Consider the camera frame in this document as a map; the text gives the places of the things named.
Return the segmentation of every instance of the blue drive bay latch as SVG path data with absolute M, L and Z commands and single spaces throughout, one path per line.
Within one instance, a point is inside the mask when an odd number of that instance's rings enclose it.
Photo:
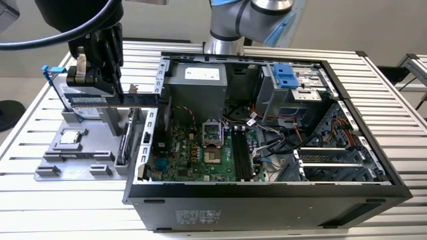
M 294 70 L 288 64 L 274 64 L 272 74 L 282 89 L 296 89 L 299 81 L 295 78 Z

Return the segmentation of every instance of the wall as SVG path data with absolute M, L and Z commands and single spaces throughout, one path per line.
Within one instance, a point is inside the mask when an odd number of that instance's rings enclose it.
M 57 33 L 33 0 L 17 0 L 21 16 L 0 41 L 31 40 Z M 208 0 L 171 0 L 159 6 L 123 2 L 125 37 L 187 39 L 210 35 Z M 376 64 L 395 65 L 404 53 L 427 54 L 426 0 L 307 0 L 291 47 L 363 50 Z M 57 64 L 67 45 L 0 52 L 0 77 L 37 77 L 40 65 Z
M 57 34 L 59 32 L 44 22 L 35 1 L 16 2 L 20 17 L 0 34 L 0 42 L 20 42 Z M 181 39 L 195 43 L 202 43 L 208 38 L 208 0 L 171 0 L 167 6 L 123 2 L 123 6 L 124 37 Z M 40 66 L 57 65 L 67 51 L 67 44 L 24 51 L 0 51 L 0 77 L 41 76 Z
M 291 48 L 366 51 L 394 66 L 427 54 L 426 0 L 307 0 Z

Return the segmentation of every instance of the chip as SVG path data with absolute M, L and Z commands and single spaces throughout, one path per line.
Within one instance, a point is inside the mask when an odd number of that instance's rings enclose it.
M 185 177 L 188 176 L 188 171 L 184 169 L 184 170 L 177 170 L 177 176 L 179 177 Z

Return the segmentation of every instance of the cable connector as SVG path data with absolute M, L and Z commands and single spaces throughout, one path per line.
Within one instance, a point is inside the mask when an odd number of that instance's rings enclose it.
M 339 125 L 338 129 L 352 129 L 352 126 L 348 123 L 346 123 L 346 124 Z

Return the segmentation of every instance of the processor chip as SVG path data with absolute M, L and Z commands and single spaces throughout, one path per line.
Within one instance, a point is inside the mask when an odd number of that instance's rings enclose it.
M 206 164 L 220 164 L 222 150 L 218 148 L 206 148 L 203 151 L 203 162 Z
M 65 131 L 60 137 L 60 144 L 76 144 L 79 140 L 80 132 L 79 131 Z

